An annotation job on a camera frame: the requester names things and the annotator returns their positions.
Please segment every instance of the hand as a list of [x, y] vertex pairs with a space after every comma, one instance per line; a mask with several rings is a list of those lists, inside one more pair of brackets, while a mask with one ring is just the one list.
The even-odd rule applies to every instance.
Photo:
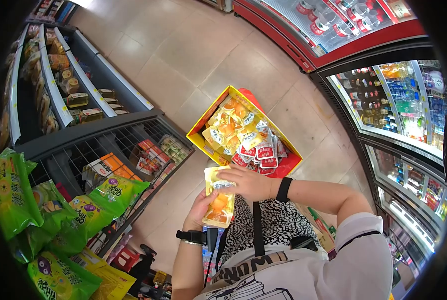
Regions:
[[281, 183], [280, 178], [270, 178], [238, 165], [220, 170], [217, 177], [237, 184], [236, 187], [219, 189], [220, 193], [240, 194], [252, 202], [275, 198]]
[[203, 227], [203, 216], [208, 210], [208, 206], [217, 197], [218, 192], [214, 190], [212, 194], [207, 196], [205, 189], [203, 189], [198, 196], [196, 196], [195, 201], [184, 221], [183, 231], [201, 231]]

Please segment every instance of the red stool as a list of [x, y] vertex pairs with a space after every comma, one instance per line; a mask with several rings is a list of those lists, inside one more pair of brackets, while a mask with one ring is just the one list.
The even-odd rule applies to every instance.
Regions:
[[130, 249], [124, 247], [115, 257], [115, 259], [113, 259], [112, 263], [115, 263], [115, 265], [119, 269], [128, 273], [130, 269], [136, 264], [139, 258], [140, 254], [133, 253]]

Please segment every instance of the tiled floor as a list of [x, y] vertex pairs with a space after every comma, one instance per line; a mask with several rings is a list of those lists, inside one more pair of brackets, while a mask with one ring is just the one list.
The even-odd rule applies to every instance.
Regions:
[[[71, 24], [182, 130], [227, 85], [247, 88], [304, 158], [292, 177], [347, 184], [371, 199], [332, 108], [297, 64], [243, 18], [197, 0], [93, 0]], [[206, 163], [197, 150], [133, 226], [131, 243], [157, 251], [155, 269], [172, 273], [175, 232], [205, 186]], [[323, 218], [335, 224], [335, 216]]]

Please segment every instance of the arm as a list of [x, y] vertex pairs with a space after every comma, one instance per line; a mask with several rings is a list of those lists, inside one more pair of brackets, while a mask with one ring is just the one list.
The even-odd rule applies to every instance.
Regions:
[[[279, 178], [269, 178], [238, 165], [220, 170], [218, 177], [237, 184], [236, 187], [222, 190], [222, 193], [240, 194], [249, 201], [275, 198], [281, 183]], [[339, 183], [293, 180], [287, 197], [321, 212], [336, 214], [337, 226], [353, 214], [373, 213], [362, 193]]]
[[[202, 231], [202, 218], [216, 196], [215, 190], [206, 197], [203, 189], [196, 197], [182, 231]], [[172, 299], [190, 300], [200, 294], [203, 290], [202, 246], [180, 241], [172, 273]]]

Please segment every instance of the woman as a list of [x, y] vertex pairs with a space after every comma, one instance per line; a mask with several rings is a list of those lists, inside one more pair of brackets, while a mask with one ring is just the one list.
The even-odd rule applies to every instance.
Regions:
[[[172, 299], [388, 299], [393, 266], [381, 234], [382, 218], [372, 213], [360, 192], [320, 181], [293, 180], [288, 186], [288, 180], [282, 183], [282, 179], [237, 165], [220, 170], [218, 177], [236, 183], [236, 187], [219, 192], [237, 194], [235, 219], [226, 233], [220, 259], [222, 266], [212, 284], [203, 289], [202, 247], [180, 242], [173, 265]], [[281, 200], [285, 192], [291, 201], [275, 200]], [[196, 197], [183, 231], [202, 231], [202, 217], [216, 196], [214, 192], [206, 197], [203, 190]], [[265, 254], [257, 257], [253, 215], [245, 199], [259, 202], [260, 209], [253, 207], [261, 210]], [[328, 261], [309, 221], [292, 202], [337, 215], [337, 256], [332, 261]], [[311, 238], [316, 247], [290, 249], [290, 240], [296, 237]]]

